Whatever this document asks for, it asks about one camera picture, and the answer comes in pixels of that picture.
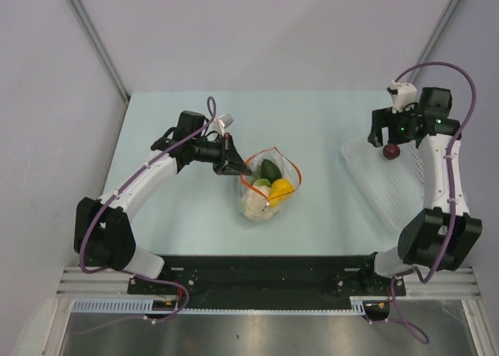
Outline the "green melon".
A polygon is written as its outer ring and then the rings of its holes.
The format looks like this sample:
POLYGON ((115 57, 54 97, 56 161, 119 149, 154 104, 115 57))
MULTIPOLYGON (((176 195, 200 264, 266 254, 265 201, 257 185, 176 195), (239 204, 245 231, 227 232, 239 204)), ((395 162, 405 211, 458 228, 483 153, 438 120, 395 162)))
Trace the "green melon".
POLYGON ((251 178, 251 182, 254 182, 254 181, 262 178, 261 169, 257 168, 256 170, 254 170, 252 175, 250 176, 250 178, 251 178))

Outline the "dark red plum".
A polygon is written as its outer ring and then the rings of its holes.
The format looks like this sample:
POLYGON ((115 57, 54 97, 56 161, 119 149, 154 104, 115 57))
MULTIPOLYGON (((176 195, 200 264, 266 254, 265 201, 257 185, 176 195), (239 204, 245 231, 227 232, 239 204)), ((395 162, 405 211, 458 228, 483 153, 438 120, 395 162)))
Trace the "dark red plum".
POLYGON ((395 144, 387 144, 386 146, 383 147, 382 154, 386 160, 395 160, 399 158, 401 150, 399 146, 395 144))

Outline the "green avocado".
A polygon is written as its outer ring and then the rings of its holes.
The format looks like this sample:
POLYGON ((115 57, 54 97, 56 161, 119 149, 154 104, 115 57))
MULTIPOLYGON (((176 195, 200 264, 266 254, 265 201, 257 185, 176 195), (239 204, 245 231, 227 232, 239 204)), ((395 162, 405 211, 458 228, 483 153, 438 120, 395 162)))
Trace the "green avocado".
POLYGON ((263 159, 260 164, 261 177, 267 179, 270 183, 282 178, 282 173, 277 164, 272 160, 263 159))

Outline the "clear zip top bag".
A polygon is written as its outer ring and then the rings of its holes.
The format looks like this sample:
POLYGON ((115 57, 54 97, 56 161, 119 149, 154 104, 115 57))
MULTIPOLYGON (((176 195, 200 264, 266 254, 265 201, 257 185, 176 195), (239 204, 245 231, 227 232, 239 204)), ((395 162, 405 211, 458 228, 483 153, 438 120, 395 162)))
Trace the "clear zip top bag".
POLYGON ((303 175, 276 146, 245 160, 252 174, 236 181, 239 209, 248 220, 264 222, 277 215, 299 189, 303 175))

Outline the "white cauliflower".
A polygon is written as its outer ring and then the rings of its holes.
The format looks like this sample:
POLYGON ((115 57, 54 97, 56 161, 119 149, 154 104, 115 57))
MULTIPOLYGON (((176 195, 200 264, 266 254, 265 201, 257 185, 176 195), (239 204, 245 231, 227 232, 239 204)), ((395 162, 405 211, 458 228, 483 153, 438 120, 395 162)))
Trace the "white cauliflower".
POLYGON ((256 186, 255 189, 256 191, 248 189, 242 196, 242 214, 253 221, 270 220, 280 212, 281 207, 267 205, 267 197, 271 191, 270 187, 262 185, 256 186))

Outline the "yellow pepper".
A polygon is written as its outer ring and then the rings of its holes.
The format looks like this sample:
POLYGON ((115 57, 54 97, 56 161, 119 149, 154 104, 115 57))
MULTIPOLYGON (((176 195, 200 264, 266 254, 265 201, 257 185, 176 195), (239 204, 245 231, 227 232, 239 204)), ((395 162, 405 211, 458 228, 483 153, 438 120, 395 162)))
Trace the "yellow pepper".
POLYGON ((285 178, 279 178, 271 185, 269 206, 275 208, 285 201, 295 191, 292 183, 285 178))

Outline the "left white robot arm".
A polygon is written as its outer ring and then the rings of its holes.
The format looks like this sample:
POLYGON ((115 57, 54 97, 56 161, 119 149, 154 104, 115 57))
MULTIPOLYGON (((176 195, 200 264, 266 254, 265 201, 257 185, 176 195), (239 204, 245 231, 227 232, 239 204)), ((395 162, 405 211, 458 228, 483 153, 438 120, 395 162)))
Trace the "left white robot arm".
POLYGON ((231 115, 207 118, 183 111, 177 125, 151 145, 145 161, 123 184, 97 199, 83 198, 76 208, 74 233, 82 271, 88 273, 86 264, 96 263, 96 272, 139 275, 153 292, 166 292, 172 274, 160 256, 137 246, 131 221, 161 185, 194 161, 212 164, 217 175, 250 175, 226 130, 232 122, 231 115))

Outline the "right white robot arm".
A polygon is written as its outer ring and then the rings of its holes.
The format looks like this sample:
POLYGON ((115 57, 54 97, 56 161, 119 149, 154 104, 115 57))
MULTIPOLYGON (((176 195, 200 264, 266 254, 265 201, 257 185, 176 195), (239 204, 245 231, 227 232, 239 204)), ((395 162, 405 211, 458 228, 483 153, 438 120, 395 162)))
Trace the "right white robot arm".
POLYGON ((452 95, 448 89, 394 81, 388 87, 393 104, 373 111, 368 142, 400 146, 414 143, 423 163, 423 208, 402 229, 398 244, 374 253, 372 268, 359 275, 367 294, 379 294, 388 278, 429 268, 420 280, 428 282, 442 270, 457 270, 483 230, 483 222, 471 216, 462 191, 459 154, 464 125, 450 118, 452 95))

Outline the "lime green fruit piece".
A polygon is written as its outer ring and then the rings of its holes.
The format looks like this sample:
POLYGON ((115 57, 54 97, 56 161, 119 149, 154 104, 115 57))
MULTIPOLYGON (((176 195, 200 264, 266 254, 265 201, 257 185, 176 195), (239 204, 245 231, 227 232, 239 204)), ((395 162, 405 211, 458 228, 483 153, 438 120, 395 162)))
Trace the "lime green fruit piece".
POLYGON ((260 178, 253 183, 253 186, 267 186, 271 187, 271 183, 266 178, 260 178))

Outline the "white plastic basket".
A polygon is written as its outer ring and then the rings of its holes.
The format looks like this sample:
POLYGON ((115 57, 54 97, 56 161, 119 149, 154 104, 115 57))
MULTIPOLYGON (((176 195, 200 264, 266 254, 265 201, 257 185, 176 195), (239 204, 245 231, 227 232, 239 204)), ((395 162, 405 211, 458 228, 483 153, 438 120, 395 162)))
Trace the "white plastic basket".
POLYGON ((423 208, 423 163, 415 143, 400 146, 394 160, 359 136, 341 147, 346 167, 382 222, 395 233, 423 208))

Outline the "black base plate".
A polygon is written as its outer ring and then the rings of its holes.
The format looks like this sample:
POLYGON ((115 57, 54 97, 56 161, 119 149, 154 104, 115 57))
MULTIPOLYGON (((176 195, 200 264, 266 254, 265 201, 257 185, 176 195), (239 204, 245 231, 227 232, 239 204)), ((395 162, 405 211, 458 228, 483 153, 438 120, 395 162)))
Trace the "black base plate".
POLYGON ((152 283, 133 278, 129 294, 172 296, 183 285, 188 307, 327 309, 351 297, 368 300, 405 295, 405 285, 373 272, 372 256, 164 256, 152 283))

